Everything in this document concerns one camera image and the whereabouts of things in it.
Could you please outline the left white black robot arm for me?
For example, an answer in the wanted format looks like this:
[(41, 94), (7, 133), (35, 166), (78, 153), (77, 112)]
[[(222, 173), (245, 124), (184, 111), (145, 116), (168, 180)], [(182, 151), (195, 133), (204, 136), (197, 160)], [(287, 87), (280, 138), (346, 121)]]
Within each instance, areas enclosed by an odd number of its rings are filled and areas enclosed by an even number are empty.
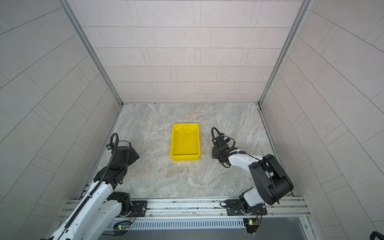
[(140, 156), (131, 143), (127, 146), (109, 143), (108, 146), (112, 150), (110, 162), (97, 173), (86, 196), (50, 235), (50, 240), (97, 240), (116, 217), (128, 217), (127, 226), (136, 220), (138, 212), (130, 194), (115, 189), (123, 183), (128, 167)]

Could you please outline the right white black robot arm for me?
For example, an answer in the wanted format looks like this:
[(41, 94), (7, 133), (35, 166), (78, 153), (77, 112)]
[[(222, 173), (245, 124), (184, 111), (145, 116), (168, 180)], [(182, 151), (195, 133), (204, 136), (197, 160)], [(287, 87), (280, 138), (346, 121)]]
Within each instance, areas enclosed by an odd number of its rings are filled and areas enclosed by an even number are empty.
[(280, 199), (294, 190), (293, 182), (275, 156), (268, 154), (263, 157), (253, 156), (245, 151), (240, 151), (233, 139), (219, 133), (212, 134), (212, 158), (229, 169), (232, 166), (241, 168), (250, 173), (255, 186), (239, 196), (238, 204), (226, 204), (227, 208), (239, 209), (245, 215), (264, 212), (259, 208), (264, 204), (272, 206), (279, 203)]

